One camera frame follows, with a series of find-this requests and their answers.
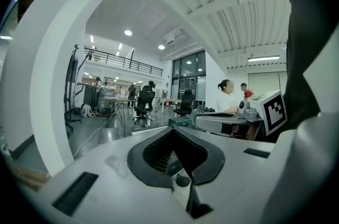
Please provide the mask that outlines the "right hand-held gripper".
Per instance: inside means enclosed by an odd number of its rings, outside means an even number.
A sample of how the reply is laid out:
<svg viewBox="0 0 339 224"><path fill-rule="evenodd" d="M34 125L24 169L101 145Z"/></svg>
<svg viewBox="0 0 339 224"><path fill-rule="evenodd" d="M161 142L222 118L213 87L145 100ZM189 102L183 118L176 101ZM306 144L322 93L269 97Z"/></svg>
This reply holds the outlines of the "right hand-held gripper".
<svg viewBox="0 0 339 224"><path fill-rule="evenodd" d="M269 91L250 100L241 101L237 113L198 113L194 124L214 135L246 136L250 123L261 122L269 136L287 122L285 103L280 90Z"/></svg>

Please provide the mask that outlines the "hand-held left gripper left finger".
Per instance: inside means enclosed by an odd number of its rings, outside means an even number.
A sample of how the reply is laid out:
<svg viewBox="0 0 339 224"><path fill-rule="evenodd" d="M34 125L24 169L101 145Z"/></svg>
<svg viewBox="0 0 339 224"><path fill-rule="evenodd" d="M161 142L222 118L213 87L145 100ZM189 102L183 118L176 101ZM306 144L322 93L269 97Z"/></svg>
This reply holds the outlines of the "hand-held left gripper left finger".
<svg viewBox="0 0 339 224"><path fill-rule="evenodd" d="M128 151L159 132L94 148L52 177L35 206L52 223L185 223L172 190L145 185L127 165Z"/></svg>

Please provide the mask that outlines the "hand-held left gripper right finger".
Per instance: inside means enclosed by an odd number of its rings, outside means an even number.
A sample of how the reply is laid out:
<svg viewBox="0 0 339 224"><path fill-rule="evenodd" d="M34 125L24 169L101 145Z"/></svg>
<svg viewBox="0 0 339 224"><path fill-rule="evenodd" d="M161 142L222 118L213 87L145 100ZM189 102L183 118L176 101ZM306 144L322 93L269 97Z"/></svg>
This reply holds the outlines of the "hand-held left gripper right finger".
<svg viewBox="0 0 339 224"><path fill-rule="evenodd" d="M274 144L173 129L172 145L191 177L186 209L172 223L261 223L272 183L264 171Z"/></svg>

